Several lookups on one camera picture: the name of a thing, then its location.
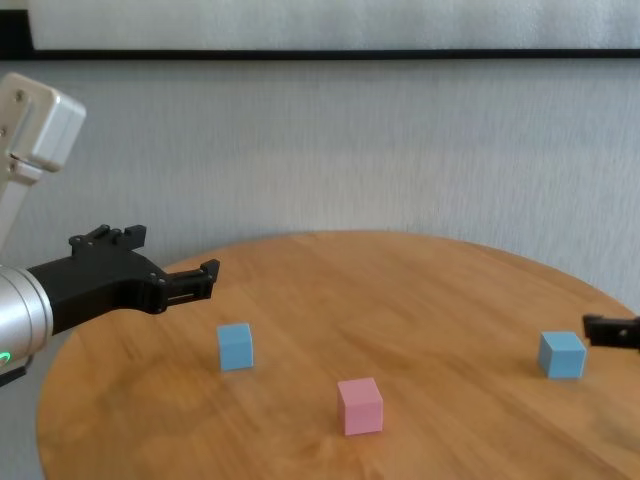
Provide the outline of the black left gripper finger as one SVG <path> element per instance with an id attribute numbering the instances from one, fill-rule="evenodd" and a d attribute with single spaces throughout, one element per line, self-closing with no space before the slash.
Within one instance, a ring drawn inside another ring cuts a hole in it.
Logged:
<path id="1" fill-rule="evenodd" d="M 153 274 L 149 312 L 160 314 L 168 307 L 210 299 L 219 269 L 220 262 L 213 259 L 194 270 Z"/>
<path id="2" fill-rule="evenodd" d="M 125 250 L 136 250 L 144 246 L 146 233 L 147 228 L 143 225 L 118 229 L 103 224 L 87 234 L 72 236 L 69 239 L 69 245 L 73 250 L 106 245 L 115 245 Z"/>

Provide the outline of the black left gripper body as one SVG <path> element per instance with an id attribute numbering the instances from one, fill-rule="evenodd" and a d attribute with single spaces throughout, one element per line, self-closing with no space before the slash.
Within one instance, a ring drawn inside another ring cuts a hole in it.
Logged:
<path id="1" fill-rule="evenodd" d="M 54 335 L 114 310 L 159 314 L 168 306 L 164 272 L 125 249 L 78 248 L 29 272 L 48 297 Z"/>

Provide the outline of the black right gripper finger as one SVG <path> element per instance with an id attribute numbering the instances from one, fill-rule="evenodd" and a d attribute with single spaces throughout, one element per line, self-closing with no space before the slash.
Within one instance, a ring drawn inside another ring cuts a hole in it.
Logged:
<path id="1" fill-rule="evenodd" d="M 602 315 L 586 314 L 582 317 L 585 337 L 592 346 L 619 349 L 639 349 L 640 321 L 614 319 Z"/>

